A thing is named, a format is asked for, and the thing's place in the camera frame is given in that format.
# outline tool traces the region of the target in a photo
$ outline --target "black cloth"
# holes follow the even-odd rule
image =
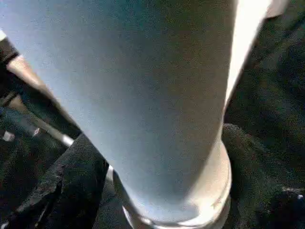
[[[122,203],[115,193],[112,182],[106,181],[99,210],[92,229],[132,229],[122,208]]]
[[[223,136],[232,167],[231,197],[238,213],[226,229],[305,228],[305,181],[258,138],[235,125]]]
[[[305,156],[304,44],[304,1],[292,0],[283,15],[264,21],[224,119],[299,169]]]
[[[107,170],[99,151],[81,135],[9,216],[6,228],[28,228],[37,222],[44,229],[91,228]]]
[[[8,38],[4,38],[0,41],[0,65],[7,65],[13,58],[18,55],[18,51],[10,43]]]
[[[0,140],[1,222],[22,203],[65,150],[65,146],[44,132],[35,138],[16,136],[12,142]]]

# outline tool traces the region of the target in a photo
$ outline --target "black fabric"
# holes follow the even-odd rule
[[[24,87],[29,87],[23,80],[17,77],[14,73],[8,71],[5,67],[0,67],[0,82],[2,87],[19,94],[23,93]]]
[[[235,125],[224,125],[222,139],[232,166],[231,197],[239,212],[230,228],[304,228],[304,179]]]
[[[44,229],[91,228],[101,198],[108,164],[88,138],[81,135],[50,167],[26,201],[9,217],[6,228],[26,228],[52,201],[41,223]]]
[[[286,166],[305,168],[305,5],[267,19],[225,114],[225,122],[258,137]]]
[[[7,102],[6,97],[12,92],[7,86],[6,66],[0,64],[0,105],[3,106]]]
[[[18,51],[7,38],[0,41],[0,64],[5,66],[16,56]]]
[[[0,140],[1,222],[22,203],[65,150],[43,131],[34,138],[16,136],[12,142]]]
[[[122,203],[114,191],[113,184],[106,182],[99,210],[92,229],[132,229],[129,225]]]

